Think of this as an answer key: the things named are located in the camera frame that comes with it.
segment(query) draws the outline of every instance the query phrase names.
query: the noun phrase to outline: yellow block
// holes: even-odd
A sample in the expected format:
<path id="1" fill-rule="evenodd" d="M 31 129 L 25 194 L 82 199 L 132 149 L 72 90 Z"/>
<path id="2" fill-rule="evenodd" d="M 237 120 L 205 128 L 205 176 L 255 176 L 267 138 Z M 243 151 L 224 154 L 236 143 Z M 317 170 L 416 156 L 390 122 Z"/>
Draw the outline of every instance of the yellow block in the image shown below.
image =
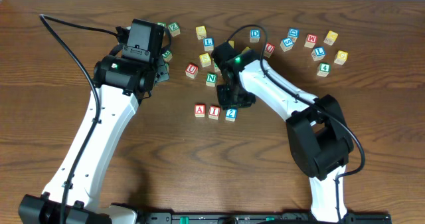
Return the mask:
<path id="1" fill-rule="evenodd" d="M 333 31 L 329 31 L 326 36 L 326 38 L 331 39 L 332 41 L 336 41 L 337 37 L 338 37 L 338 33 L 335 33 Z"/>
<path id="2" fill-rule="evenodd" d="M 338 51 L 338 55 L 337 55 L 338 59 L 340 60 L 347 60 L 348 57 L 348 53 L 345 51 Z"/>
<path id="3" fill-rule="evenodd" d="M 209 53 L 205 53 L 203 55 L 199 55 L 199 60 L 201 62 L 202 67 L 207 67 L 211 65 L 211 58 Z"/>
<path id="4" fill-rule="evenodd" d="M 207 37 L 207 28 L 205 28 L 204 25 L 201 27 L 197 27 L 196 31 L 197 31 L 198 40 L 205 39 Z"/>
<path id="5" fill-rule="evenodd" d="M 248 51 L 249 49 L 251 49 L 250 47 L 246 47 L 243 51 L 242 54 L 245 53 L 246 51 Z"/>

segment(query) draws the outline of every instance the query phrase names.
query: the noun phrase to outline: alphabet block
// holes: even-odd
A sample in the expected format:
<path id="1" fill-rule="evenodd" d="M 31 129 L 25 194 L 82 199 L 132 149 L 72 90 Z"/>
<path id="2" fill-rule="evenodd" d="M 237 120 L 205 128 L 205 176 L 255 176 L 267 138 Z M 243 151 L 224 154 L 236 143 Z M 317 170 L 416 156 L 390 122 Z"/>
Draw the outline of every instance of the alphabet block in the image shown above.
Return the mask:
<path id="1" fill-rule="evenodd" d="M 169 62 L 173 58 L 173 54 L 171 51 L 167 51 L 162 54 L 162 57 L 164 58 L 164 62 Z"/>
<path id="2" fill-rule="evenodd" d="M 305 39 L 304 47 L 313 48 L 317 42 L 317 36 L 308 34 Z"/>
<path id="3" fill-rule="evenodd" d="M 205 39 L 207 37 L 207 28 L 205 28 L 205 26 L 197 27 L 196 31 L 198 40 Z"/>
<path id="4" fill-rule="evenodd" d="M 292 42 L 291 38 L 284 38 L 280 43 L 280 48 L 282 48 L 284 52 L 292 49 L 292 47 L 294 47 L 294 42 Z"/>
<path id="5" fill-rule="evenodd" d="M 260 41 L 260 30 L 252 29 L 250 32 L 250 42 L 257 43 L 258 41 Z"/>
<path id="6" fill-rule="evenodd" d="M 213 61 L 213 62 L 214 62 L 214 72 L 220 72 L 221 70 L 218 67 L 218 65 L 215 63 L 215 61 Z"/>
<path id="7" fill-rule="evenodd" d="M 338 33 L 329 31 L 328 34 L 326 35 L 324 43 L 328 45 L 333 45 L 333 43 L 337 40 L 337 37 L 338 37 Z"/>
<path id="8" fill-rule="evenodd" d="M 335 64 L 344 64 L 347 61 L 348 53 L 344 51 L 338 51 L 337 55 L 335 55 Z"/>
<path id="9" fill-rule="evenodd" d="M 198 66 L 189 64 L 186 68 L 186 75 L 190 78 L 195 78 L 198 74 Z"/>
<path id="10" fill-rule="evenodd" d="M 270 58 L 270 56 L 272 55 L 273 51 L 274 51 L 274 45 L 267 43 L 266 44 L 266 48 L 264 49 L 264 56 Z"/>
<path id="11" fill-rule="evenodd" d="M 207 81 L 205 83 L 207 86 L 215 87 L 215 84 L 217 83 L 217 74 L 208 73 Z"/>
<path id="12" fill-rule="evenodd" d="M 251 48 L 250 47 L 246 47 L 243 51 L 242 54 L 245 53 L 246 51 L 249 51 Z"/>
<path id="13" fill-rule="evenodd" d="M 325 58 L 326 52 L 323 47 L 317 47 L 313 49 L 313 52 L 311 52 L 311 57 L 313 57 L 314 61 L 321 60 Z"/>
<path id="14" fill-rule="evenodd" d="M 208 118 L 218 120 L 219 116 L 220 116 L 220 107 L 211 106 L 210 112 L 208 113 Z"/>
<path id="15" fill-rule="evenodd" d="M 331 66 L 325 63 L 320 63 L 317 67 L 317 75 L 326 77 L 331 72 Z"/>
<path id="16" fill-rule="evenodd" d="M 299 35 L 299 29 L 290 28 L 288 31 L 288 38 L 291 38 L 292 42 L 296 42 Z"/>
<path id="17" fill-rule="evenodd" d="M 199 55 L 199 60 L 201 61 L 201 65 L 203 68 L 211 65 L 211 58 L 209 53 Z"/>
<path id="18" fill-rule="evenodd" d="M 236 109 L 229 109 L 226 111 L 226 120 L 234 122 L 236 120 L 236 114 L 238 113 L 238 110 Z"/>
<path id="19" fill-rule="evenodd" d="M 195 105 L 195 117 L 197 117 L 197 118 L 205 117 L 205 105 L 204 104 Z"/>
<path id="20" fill-rule="evenodd" d="M 180 26 L 177 24 L 177 22 L 173 22 L 173 23 L 169 24 L 168 29 L 170 30 L 172 37 L 180 35 Z"/>
<path id="21" fill-rule="evenodd" d="M 213 51 L 214 50 L 214 40 L 213 40 L 213 38 L 205 38 L 204 39 L 204 50 L 205 51 Z"/>

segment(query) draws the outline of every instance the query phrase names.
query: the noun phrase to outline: wooden table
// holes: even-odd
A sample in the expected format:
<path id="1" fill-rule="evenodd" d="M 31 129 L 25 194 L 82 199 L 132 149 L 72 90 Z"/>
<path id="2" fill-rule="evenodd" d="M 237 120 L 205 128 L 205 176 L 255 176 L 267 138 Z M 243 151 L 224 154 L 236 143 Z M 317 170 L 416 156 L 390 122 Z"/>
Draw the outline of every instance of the wooden table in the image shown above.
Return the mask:
<path id="1" fill-rule="evenodd" d="M 114 30 L 132 19 L 181 26 L 173 39 L 171 79 L 143 101 L 124 131 L 104 180 L 102 206 L 127 202 L 176 212 L 281 212 L 309 209 L 308 178 L 295 165 L 285 123 L 258 100 L 236 122 L 195 118 L 196 102 L 217 104 L 205 85 L 213 68 L 185 76 L 203 53 L 195 27 L 222 43 L 241 25 L 267 28 L 276 49 L 269 63 L 296 86 L 338 99 L 363 143 L 367 165 L 345 180 L 354 211 L 388 211 L 393 223 L 425 221 L 425 2 L 395 0 L 3 0 L 0 5 L 0 223 L 19 223 L 26 193 L 39 195 L 58 169 L 87 108 L 82 73 L 43 27 L 38 14 Z M 53 24 L 92 70 L 116 44 L 109 35 Z M 289 27 L 300 29 L 283 53 Z M 324 45 L 331 74 L 303 48 L 308 33 Z M 235 46 L 249 43 L 248 31 Z M 349 53 L 333 64 L 337 50 Z M 347 169 L 359 165 L 358 150 Z"/>

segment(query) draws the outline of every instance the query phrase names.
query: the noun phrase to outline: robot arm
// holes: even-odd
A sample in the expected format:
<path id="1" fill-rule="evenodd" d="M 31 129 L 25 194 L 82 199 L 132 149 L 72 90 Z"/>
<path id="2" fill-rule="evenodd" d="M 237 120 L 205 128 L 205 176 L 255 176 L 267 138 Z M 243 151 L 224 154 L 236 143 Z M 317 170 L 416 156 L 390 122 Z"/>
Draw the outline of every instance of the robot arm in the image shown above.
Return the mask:
<path id="1" fill-rule="evenodd" d="M 98 210 L 102 183 L 118 140 L 139 107 L 134 94 L 130 96 L 123 95 L 121 88 L 102 85 L 97 91 L 102 107 L 100 123 L 96 126 L 78 163 L 67 202 L 67 205 L 72 206 L 75 201 L 82 201 L 84 208 L 93 212 Z M 51 201 L 58 203 L 62 201 L 64 180 L 68 177 L 70 167 L 90 129 L 95 109 L 92 94 L 86 115 L 68 154 L 54 177 L 43 190 L 43 193 L 50 193 L 49 199 Z"/>
<path id="2" fill-rule="evenodd" d="M 248 107 L 255 102 L 255 95 L 278 113 L 287 122 L 292 156 L 309 176 L 313 197 L 311 212 L 318 221 L 338 222 L 334 180 L 345 171 L 348 153 L 353 150 L 350 137 L 264 75 L 259 55 L 253 50 L 238 54 L 224 43 L 214 50 L 212 57 L 219 63 L 226 81 L 226 85 L 217 87 L 220 105 L 224 109 Z M 318 99 L 297 88 L 275 72 L 266 60 L 263 60 L 263 67 L 279 85 L 304 100 L 334 110 L 343 120 L 341 109 L 332 97 Z M 325 122 L 325 128 L 315 134 L 311 127 L 318 122 Z M 339 181 L 339 212 L 343 217 L 347 209 L 343 203 L 342 178 Z"/>
<path id="3" fill-rule="evenodd" d="M 264 69 L 272 75 L 274 80 L 277 80 L 281 85 L 289 88 L 293 93 L 299 94 L 301 98 L 314 103 L 314 100 L 317 98 L 315 95 L 306 93 L 291 84 L 274 71 L 266 60 L 263 60 L 263 65 Z M 294 112 L 301 112 L 309 107 L 302 102 L 298 102 L 294 97 L 277 87 L 268 77 L 264 76 L 259 60 L 247 64 L 245 69 L 239 74 L 239 78 L 241 85 L 247 92 L 253 93 L 261 98 L 285 121 L 290 118 Z M 338 222 L 338 216 L 335 209 L 336 195 L 334 179 L 337 174 L 343 173 L 344 171 L 345 166 L 339 166 L 327 174 L 327 177 L 322 181 L 316 177 L 309 178 L 313 197 L 311 212 L 318 221 Z M 343 217 L 347 213 L 347 209 L 343 201 L 342 178 L 339 180 L 339 211 Z"/>

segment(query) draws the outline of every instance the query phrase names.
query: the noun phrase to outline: number block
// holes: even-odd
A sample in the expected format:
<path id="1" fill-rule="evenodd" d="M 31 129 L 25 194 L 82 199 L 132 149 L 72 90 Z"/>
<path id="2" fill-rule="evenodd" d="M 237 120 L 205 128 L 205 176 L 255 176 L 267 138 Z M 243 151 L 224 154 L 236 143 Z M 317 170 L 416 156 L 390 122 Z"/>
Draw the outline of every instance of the number block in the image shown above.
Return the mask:
<path id="1" fill-rule="evenodd" d="M 198 40 L 205 39 L 207 37 L 207 28 L 205 26 L 196 27 Z"/>
<path id="2" fill-rule="evenodd" d="M 214 62 L 214 72 L 220 72 L 221 70 L 218 67 L 218 65 L 215 63 L 215 61 L 213 61 L 213 62 Z"/>
<path id="3" fill-rule="evenodd" d="M 169 62 L 173 58 L 173 54 L 171 53 L 171 51 L 167 51 L 162 54 L 162 57 L 164 59 L 164 62 Z"/>
<path id="4" fill-rule="evenodd" d="M 249 51 L 251 48 L 250 47 L 246 47 L 243 51 L 242 54 L 245 53 L 246 51 Z"/>
<path id="5" fill-rule="evenodd" d="M 211 58 L 209 53 L 199 55 L 199 60 L 201 61 L 201 65 L 203 68 L 211 65 Z"/>
<path id="6" fill-rule="evenodd" d="M 194 64 L 189 64 L 186 68 L 186 76 L 190 78 L 195 78 L 198 74 L 198 66 Z"/>
<path id="7" fill-rule="evenodd" d="M 207 74 L 207 81 L 205 84 L 207 86 L 215 87 L 215 84 L 217 83 L 217 74 L 208 73 Z"/>
<path id="8" fill-rule="evenodd" d="M 288 38 L 291 38 L 292 42 L 296 42 L 299 35 L 299 29 L 290 28 L 288 31 Z"/>
<path id="9" fill-rule="evenodd" d="M 238 110 L 236 109 L 229 109 L 226 111 L 226 120 L 234 122 L 236 120 L 236 114 L 238 113 Z"/>
<path id="10" fill-rule="evenodd" d="M 272 55 L 273 51 L 274 51 L 274 45 L 267 43 L 266 44 L 266 48 L 264 49 L 264 56 L 270 58 L 270 56 Z"/>
<path id="11" fill-rule="evenodd" d="M 317 47 L 313 49 L 313 52 L 311 52 L 311 57 L 313 57 L 314 61 L 321 60 L 325 58 L 326 52 L 323 47 Z"/>
<path id="12" fill-rule="evenodd" d="M 252 29 L 250 32 L 250 42 L 251 43 L 258 43 L 260 41 L 260 30 L 259 29 Z"/>
<path id="13" fill-rule="evenodd" d="M 335 55 L 335 64 L 344 64 L 345 61 L 347 61 L 348 53 L 345 51 L 338 51 L 338 53 Z"/>
<path id="14" fill-rule="evenodd" d="M 211 106 L 210 111 L 208 113 L 208 118 L 218 120 L 219 116 L 220 116 L 220 107 Z"/>
<path id="15" fill-rule="evenodd" d="M 284 38 L 280 43 L 280 48 L 282 48 L 284 52 L 292 49 L 292 47 L 294 47 L 294 42 L 292 42 L 291 38 Z"/>
<path id="16" fill-rule="evenodd" d="M 305 38 L 304 47 L 313 48 L 316 45 L 317 36 L 308 34 L 307 38 Z"/>
<path id="17" fill-rule="evenodd" d="M 195 117 L 197 117 L 197 118 L 205 117 L 205 105 L 204 104 L 195 105 Z"/>
<path id="18" fill-rule="evenodd" d="M 204 50 L 205 51 L 213 51 L 214 50 L 214 40 L 213 40 L 213 38 L 205 38 L 204 39 Z"/>
<path id="19" fill-rule="evenodd" d="M 177 22 L 173 22 L 173 23 L 169 24 L 168 29 L 170 30 L 172 37 L 180 35 L 180 26 L 177 24 Z"/>
<path id="20" fill-rule="evenodd" d="M 338 37 L 338 33 L 329 31 L 326 35 L 324 43 L 328 45 L 333 45 L 333 43 L 337 40 L 337 37 Z"/>
<path id="21" fill-rule="evenodd" d="M 325 63 L 320 63 L 317 67 L 317 75 L 326 77 L 331 72 L 331 66 Z"/>

